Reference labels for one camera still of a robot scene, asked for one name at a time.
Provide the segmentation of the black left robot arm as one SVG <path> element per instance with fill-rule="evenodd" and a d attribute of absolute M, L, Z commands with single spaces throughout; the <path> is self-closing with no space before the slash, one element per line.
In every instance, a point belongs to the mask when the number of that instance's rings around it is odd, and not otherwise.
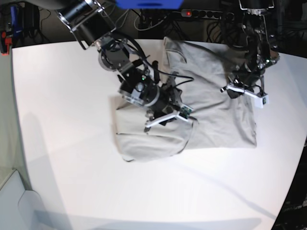
<path fill-rule="evenodd" d="M 267 26 L 271 10 L 275 4 L 272 0 L 240 0 L 238 2 L 243 11 L 242 30 L 246 35 L 247 50 L 245 62 L 238 70 L 234 70 L 226 86 L 227 94 L 235 99 L 249 92 L 253 93 L 258 87 L 261 97 L 264 92 L 264 73 L 266 68 L 276 64 L 279 55 L 272 54 L 274 34 Z"/>

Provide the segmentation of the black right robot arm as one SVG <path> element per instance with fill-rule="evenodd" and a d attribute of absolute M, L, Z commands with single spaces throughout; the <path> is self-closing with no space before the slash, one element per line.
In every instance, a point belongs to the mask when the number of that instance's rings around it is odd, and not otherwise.
<path fill-rule="evenodd" d="M 75 0 L 56 13 L 84 50 L 96 47 L 102 68 L 118 72 L 118 92 L 128 103 L 146 110 L 146 128 L 187 120 L 179 90 L 172 82 L 159 84 L 157 62 L 150 64 L 141 48 L 129 46 L 98 1 Z"/>

